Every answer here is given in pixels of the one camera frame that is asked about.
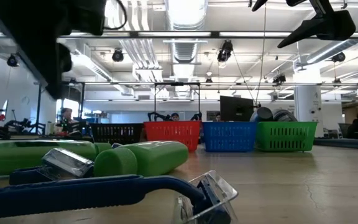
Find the black basket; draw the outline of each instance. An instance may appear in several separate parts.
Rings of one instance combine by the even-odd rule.
[[[143,124],[90,124],[94,142],[132,144],[140,141]]]

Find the red basket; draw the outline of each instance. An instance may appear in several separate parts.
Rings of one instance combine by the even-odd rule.
[[[190,152],[197,150],[200,121],[152,121],[145,122],[148,141],[178,141]]]

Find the clear plastic lid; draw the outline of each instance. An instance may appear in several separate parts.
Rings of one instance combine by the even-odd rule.
[[[62,148],[50,150],[43,156],[42,163],[53,168],[48,170],[50,175],[65,172],[74,178],[83,178],[93,167],[93,161]]]
[[[217,202],[213,201],[214,204],[212,207],[194,215],[190,200],[183,195],[179,195],[175,199],[172,223],[216,223],[211,220],[211,218],[214,218],[213,214],[216,210],[226,211],[230,217],[229,220],[226,219],[226,223],[237,223],[237,217],[231,207],[230,201],[238,196],[238,192],[219,176],[215,170],[211,170],[189,181],[189,183],[197,186],[201,180],[207,181],[209,187],[219,200]]]

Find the green basket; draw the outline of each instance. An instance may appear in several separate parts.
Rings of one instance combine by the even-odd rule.
[[[255,147],[265,152],[310,151],[317,122],[260,122]]]

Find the table surface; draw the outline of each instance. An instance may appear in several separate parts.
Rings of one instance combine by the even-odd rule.
[[[239,192],[232,201],[239,223],[358,223],[358,149],[314,146],[306,153],[198,149],[171,175],[191,180],[209,170],[216,170]],[[0,177],[0,187],[7,183]],[[174,198],[171,190],[158,190],[136,205],[3,218],[0,223],[170,223]]]

